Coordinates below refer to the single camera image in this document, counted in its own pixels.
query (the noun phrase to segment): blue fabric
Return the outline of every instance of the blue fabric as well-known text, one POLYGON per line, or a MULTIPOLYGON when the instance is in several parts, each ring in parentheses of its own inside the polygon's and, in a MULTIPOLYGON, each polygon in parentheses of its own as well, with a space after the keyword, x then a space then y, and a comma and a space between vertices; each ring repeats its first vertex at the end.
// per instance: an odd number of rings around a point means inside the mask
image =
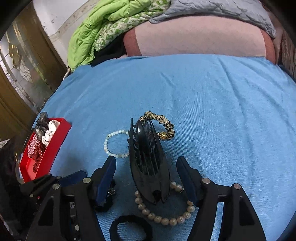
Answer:
MULTIPOLYGON (((80 66, 66 78, 44 107, 49 117, 72 123, 52 166, 53 175, 103 165, 106 135, 130 126, 145 111, 165 115, 176 136, 163 141, 171 179, 180 183, 176 160, 217 184, 240 183, 249 196, 268 241, 276 240, 296 210, 296 85, 278 66, 263 58, 218 55, 173 55, 106 61, 80 66)), ((109 150, 128 150, 127 136, 110 138, 109 150)), ((134 202, 135 185, 129 159, 117 159, 117 195, 98 219, 106 240, 111 222, 142 216, 134 202)), ((165 204, 147 205, 162 217, 186 210, 186 197, 172 193, 165 204)), ((223 205, 217 210, 212 240, 218 239, 223 205)), ((163 227, 151 222, 153 240, 186 240, 193 218, 163 227)), ((124 240, 140 240, 143 232, 122 224, 124 240)))

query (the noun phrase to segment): bead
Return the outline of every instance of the bead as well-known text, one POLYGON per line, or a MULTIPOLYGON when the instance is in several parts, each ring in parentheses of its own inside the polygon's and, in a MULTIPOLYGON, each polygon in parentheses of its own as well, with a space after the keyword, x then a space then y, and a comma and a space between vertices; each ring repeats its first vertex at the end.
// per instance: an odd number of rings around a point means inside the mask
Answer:
POLYGON ((171 225, 171 226, 176 226, 177 223, 178 223, 178 222, 177 222, 177 219, 175 219, 175 218, 171 218, 171 219, 170 219, 170 225, 171 225))
POLYGON ((187 211, 190 212, 190 213, 193 213, 195 211, 195 207, 194 206, 188 206, 187 211))
POLYGON ((140 194, 140 192, 137 190, 137 191, 135 191, 135 196, 136 197, 141 197, 141 194, 140 194))
POLYGON ((185 219, 190 219, 190 218, 191 218, 191 213, 189 213, 189 212, 185 212, 185 213, 183 213, 183 217, 184 217, 185 219))
POLYGON ((146 205, 144 203, 141 203, 138 205, 139 210, 144 210, 146 208, 146 205))
POLYGON ((155 217, 156 217, 155 213, 149 213, 149 214, 147 215, 147 218, 148 218, 149 220, 154 220, 155 217))
POLYGON ((177 186, 177 183, 176 183, 176 182, 171 182, 171 183, 170 183, 170 187, 171 187, 171 189, 175 189, 176 186, 177 186))
POLYGON ((179 217, 177 218, 177 222, 178 222, 178 223, 184 223, 184 222, 185 222, 185 218, 184 218, 183 216, 179 216, 179 217))
POLYGON ((175 187, 176 192, 181 192, 182 189, 183 189, 183 187, 182 187, 180 184, 178 184, 178 185, 175 187))
POLYGON ((156 217, 154 218, 154 222, 155 222, 155 223, 160 223, 161 220, 162 220, 162 217, 161 217, 161 216, 156 216, 156 217))
POLYGON ((150 210, 148 208, 145 208, 142 210, 143 215, 147 216, 150 213, 150 210))
POLYGON ((161 220, 161 224, 162 224, 163 226, 167 226, 169 223, 170 223, 170 221, 169 221, 168 218, 163 218, 163 219, 161 220))
POLYGON ((187 205, 188 205, 188 206, 193 206, 193 203, 190 202, 190 201, 188 200, 188 201, 187 201, 187 205))
POLYGON ((141 204, 141 203, 143 203, 143 200, 142 200, 142 198, 137 197, 137 198, 135 199, 135 202, 136 202, 136 204, 141 204))

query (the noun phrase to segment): black scrunchie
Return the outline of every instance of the black scrunchie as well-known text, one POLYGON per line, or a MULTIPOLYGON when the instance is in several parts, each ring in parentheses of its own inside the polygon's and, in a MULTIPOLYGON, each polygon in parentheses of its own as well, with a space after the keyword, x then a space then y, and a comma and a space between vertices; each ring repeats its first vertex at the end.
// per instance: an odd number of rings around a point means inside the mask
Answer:
POLYGON ((120 237, 117 233, 118 224, 129 222, 129 223, 136 223, 140 225, 144 232, 146 233, 146 238, 143 241, 151 241, 152 240, 152 227, 151 225, 143 218, 137 217, 135 215, 127 215, 127 216, 120 216, 119 218, 115 219, 112 224, 111 228, 109 229, 110 239, 111 241, 120 241, 120 237))

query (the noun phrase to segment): red box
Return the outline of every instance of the red box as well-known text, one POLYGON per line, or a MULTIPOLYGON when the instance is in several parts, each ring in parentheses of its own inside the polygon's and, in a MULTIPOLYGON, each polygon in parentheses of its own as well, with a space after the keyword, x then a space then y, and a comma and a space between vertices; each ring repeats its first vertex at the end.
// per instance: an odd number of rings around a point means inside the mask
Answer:
POLYGON ((37 172, 33 172, 33 164, 35 163, 34 159, 28 157, 28 145, 31 140, 33 140, 34 133, 31 135, 30 140, 26 146, 22 159, 20 161, 20 172, 24 179, 24 182, 32 181, 36 178, 42 177, 44 175, 49 174, 50 169, 52 168, 52 164, 54 163, 54 159, 59 152, 59 149, 65 140, 69 130, 71 129, 71 124, 67 122, 64 118, 48 118, 50 121, 56 120, 60 122, 57 130, 55 131, 54 135, 50 143, 48 144, 37 172))

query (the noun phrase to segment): white wall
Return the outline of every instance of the white wall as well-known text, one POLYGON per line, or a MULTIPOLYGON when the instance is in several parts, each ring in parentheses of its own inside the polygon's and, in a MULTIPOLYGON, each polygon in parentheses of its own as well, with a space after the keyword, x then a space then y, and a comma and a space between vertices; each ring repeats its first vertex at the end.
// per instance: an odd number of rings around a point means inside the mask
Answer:
POLYGON ((40 22, 67 65, 69 41, 99 0, 33 0, 40 22))

